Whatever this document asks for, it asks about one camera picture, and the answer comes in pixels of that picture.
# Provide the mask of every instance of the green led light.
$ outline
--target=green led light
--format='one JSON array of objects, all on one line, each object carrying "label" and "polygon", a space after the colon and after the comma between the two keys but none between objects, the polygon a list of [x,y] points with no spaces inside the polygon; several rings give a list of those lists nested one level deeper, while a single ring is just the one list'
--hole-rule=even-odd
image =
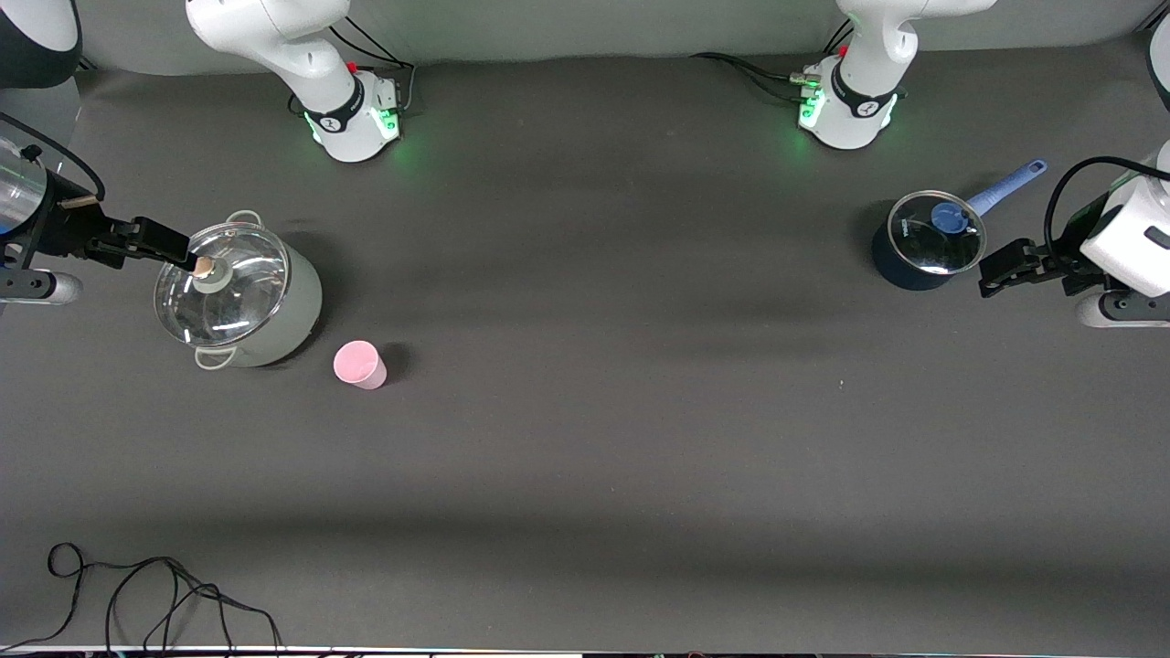
[{"label": "green led light", "polygon": [[309,130],[312,131],[312,140],[321,144],[321,135],[317,135],[317,126],[314,125],[312,119],[309,118],[309,112],[304,112],[304,121],[309,124]]},{"label": "green led light", "polygon": [[894,94],[894,97],[889,100],[889,109],[886,110],[886,118],[881,119],[882,128],[889,125],[889,119],[890,117],[894,116],[894,105],[896,104],[897,104],[897,94]]},{"label": "green led light", "polygon": [[820,110],[825,107],[825,90],[818,89],[812,98],[805,101],[805,105],[808,105],[808,108],[800,112],[800,125],[811,129],[817,125],[817,119],[820,118]]},{"label": "green led light", "polygon": [[374,125],[378,126],[378,132],[381,132],[381,136],[386,140],[398,137],[398,117],[393,110],[374,110],[370,108],[370,116],[373,117]]}]

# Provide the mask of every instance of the pot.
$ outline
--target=pot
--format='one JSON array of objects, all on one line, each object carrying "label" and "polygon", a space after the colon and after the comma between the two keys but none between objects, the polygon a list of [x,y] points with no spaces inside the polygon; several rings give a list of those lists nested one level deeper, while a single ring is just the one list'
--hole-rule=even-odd
[{"label": "pot", "polygon": [[907,290],[932,290],[979,262],[987,237],[983,215],[1048,170],[1032,160],[964,201],[947,192],[915,192],[894,204],[870,242],[874,266]]},{"label": "pot", "polygon": [[154,313],[168,334],[194,348],[204,370],[266,365],[292,352],[321,315],[312,263],[239,211],[191,238],[195,272],[163,267]]}]

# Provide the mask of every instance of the white pot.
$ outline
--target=white pot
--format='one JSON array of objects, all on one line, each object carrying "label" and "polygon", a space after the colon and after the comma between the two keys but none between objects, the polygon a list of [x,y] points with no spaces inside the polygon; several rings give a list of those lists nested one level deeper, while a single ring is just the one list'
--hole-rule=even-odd
[{"label": "white pot", "polygon": [[[225,256],[235,259],[234,262],[216,260],[212,273],[204,279],[181,270],[168,272],[173,266],[159,274],[156,286],[159,320],[172,336],[194,348],[195,364],[204,370],[249,368],[278,361],[309,337],[321,315],[317,270],[296,249],[267,231],[260,215],[252,211],[233,213],[225,224],[197,233],[191,239],[192,252],[205,255],[200,254],[204,244],[216,241],[222,251],[225,241],[239,242],[245,238],[267,252],[241,258],[241,254],[248,255],[246,248],[250,245],[245,244],[245,248]],[[234,274],[256,267],[257,261],[261,267],[274,269],[253,279]],[[254,296],[259,301],[248,307]],[[220,314],[226,321],[220,320]]]}]

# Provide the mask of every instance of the gray table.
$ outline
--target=gray table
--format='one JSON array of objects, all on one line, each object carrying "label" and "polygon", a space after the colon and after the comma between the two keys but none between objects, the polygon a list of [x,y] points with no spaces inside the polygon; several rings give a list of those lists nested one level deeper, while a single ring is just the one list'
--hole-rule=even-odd
[{"label": "gray table", "polygon": [[[172,554],[292,644],[1165,654],[1170,333],[1082,328],[1058,285],[904,293],[866,255],[888,200],[1045,157],[989,219],[1038,237],[1059,172],[1170,135],[1142,57],[925,54],[861,152],[713,62],[443,64],[349,166],[275,76],[91,78],[108,212],[254,208],[328,308],[292,361],[205,373],[157,267],[41,261],[87,290],[0,322],[0,637],[57,623],[42,557],[73,540]],[[399,381],[332,379],[359,337]],[[101,642],[112,582],[61,643]],[[128,589],[126,637],[168,587]],[[209,608],[181,639],[220,642]]]}]

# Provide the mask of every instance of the pot handle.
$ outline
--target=pot handle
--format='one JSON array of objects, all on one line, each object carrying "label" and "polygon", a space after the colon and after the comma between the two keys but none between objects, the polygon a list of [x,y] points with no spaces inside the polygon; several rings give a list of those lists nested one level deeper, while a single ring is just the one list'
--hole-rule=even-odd
[{"label": "pot handle", "polygon": [[[195,365],[202,368],[204,370],[219,370],[221,368],[227,368],[233,361],[235,361],[235,355],[240,354],[240,348],[233,347],[226,350],[205,350],[202,348],[195,348]],[[205,363],[202,358],[205,356],[222,356],[223,361],[218,363]]]},{"label": "pot handle", "polygon": [[[243,215],[252,215],[253,219],[239,219]],[[255,224],[256,226],[264,228],[264,222],[256,214],[256,211],[235,211],[234,213],[227,215],[227,221],[247,221],[248,224]]]}]

